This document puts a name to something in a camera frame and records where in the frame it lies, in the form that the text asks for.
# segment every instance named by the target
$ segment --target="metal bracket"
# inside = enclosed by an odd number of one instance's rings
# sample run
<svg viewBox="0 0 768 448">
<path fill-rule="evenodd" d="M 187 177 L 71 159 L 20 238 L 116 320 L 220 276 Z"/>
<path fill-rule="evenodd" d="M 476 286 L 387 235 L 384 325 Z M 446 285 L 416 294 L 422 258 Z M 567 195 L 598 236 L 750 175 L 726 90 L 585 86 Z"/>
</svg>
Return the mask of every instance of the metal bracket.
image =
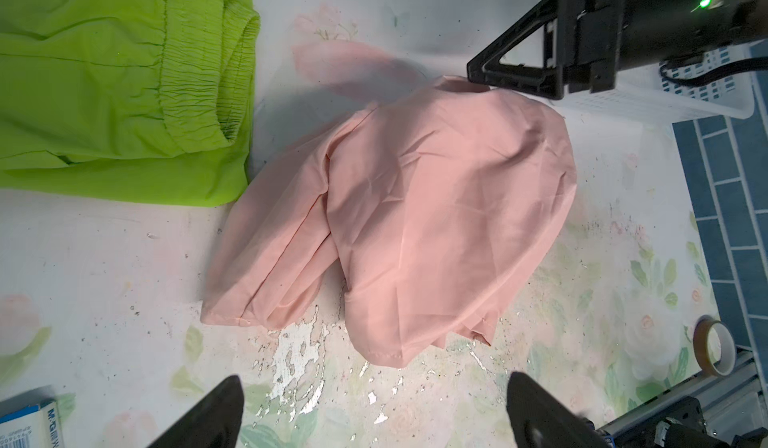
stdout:
<svg viewBox="0 0 768 448">
<path fill-rule="evenodd" d="M 562 99 L 615 88 L 624 0 L 542 0 L 467 64 L 469 81 Z M 502 57 L 544 27 L 543 68 Z"/>
</svg>

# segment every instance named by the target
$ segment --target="pink garment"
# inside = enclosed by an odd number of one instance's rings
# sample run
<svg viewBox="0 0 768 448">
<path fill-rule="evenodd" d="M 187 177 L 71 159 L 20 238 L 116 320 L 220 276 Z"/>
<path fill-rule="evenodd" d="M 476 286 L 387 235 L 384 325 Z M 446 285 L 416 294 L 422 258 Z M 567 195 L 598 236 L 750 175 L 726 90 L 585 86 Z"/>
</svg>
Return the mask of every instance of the pink garment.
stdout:
<svg viewBox="0 0 768 448">
<path fill-rule="evenodd" d="M 226 221 L 201 319 L 284 328 L 340 258 L 346 327 L 371 363 L 406 366 L 450 331 L 490 344 L 575 192 L 559 114 L 443 78 L 268 163 Z"/>
</svg>

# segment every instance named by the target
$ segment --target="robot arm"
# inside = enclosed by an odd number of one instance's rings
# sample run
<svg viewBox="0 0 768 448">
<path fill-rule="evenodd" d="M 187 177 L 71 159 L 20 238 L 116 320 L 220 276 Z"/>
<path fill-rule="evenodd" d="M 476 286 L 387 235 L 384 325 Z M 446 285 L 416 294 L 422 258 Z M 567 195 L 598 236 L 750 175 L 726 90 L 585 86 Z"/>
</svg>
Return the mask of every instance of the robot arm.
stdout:
<svg viewBox="0 0 768 448">
<path fill-rule="evenodd" d="M 543 68 L 501 64 L 506 52 L 542 27 Z M 658 62 L 686 66 L 719 46 L 766 36 L 768 0 L 542 0 L 472 59 L 467 75 L 561 99 L 566 86 L 601 92 L 615 88 L 620 70 Z M 723 76 L 764 69 L 765 61 L 726 65 Z"/>
</svg>

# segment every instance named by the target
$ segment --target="black cable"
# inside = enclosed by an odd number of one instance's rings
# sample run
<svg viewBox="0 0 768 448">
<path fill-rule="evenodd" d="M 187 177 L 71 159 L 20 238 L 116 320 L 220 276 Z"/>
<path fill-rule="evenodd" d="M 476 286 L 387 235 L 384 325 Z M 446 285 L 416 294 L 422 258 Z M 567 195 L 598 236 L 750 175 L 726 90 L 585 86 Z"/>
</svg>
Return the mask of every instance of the black cable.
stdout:
<svg viewBox="0 0 768 448">
<path fill-rule="evenodd" d="M 742 59 L 737 62 L 728 63 L 727 65 L 718 66 L 715 69 L 709 70 L 701 76 L 696 78 L 672 78 L 666 73 L 667 66 L 662 65 L 659 68 L 659 74 L 661 78 L 670 83 L 675 83 L 680 86 L 687 86 L 689 88 L 697 88 L 699 86 L 707 86 L 718 79 L 725 78 L 726 76 L 732 76 L 737 73 L 744 72 L 756 72 L 768 70 L 768 56 L 761 58 Z"/>
</svg>

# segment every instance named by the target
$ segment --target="tiled floor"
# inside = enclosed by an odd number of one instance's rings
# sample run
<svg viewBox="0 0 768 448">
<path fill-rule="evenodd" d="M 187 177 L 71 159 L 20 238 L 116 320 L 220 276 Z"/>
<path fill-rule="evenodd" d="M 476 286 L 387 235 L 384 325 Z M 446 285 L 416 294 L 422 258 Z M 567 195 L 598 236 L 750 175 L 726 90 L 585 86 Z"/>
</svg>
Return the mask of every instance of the tiled floor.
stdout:
<svg viewBox="0 0 768 448">
<path fill-rule="evenodd" d="M 752 48 L 768 56 L 768 42 Z M 768 73 L 755 112 L 674 125 L 717 306 L 739 346 L 768 366 Z"/>
</svg>

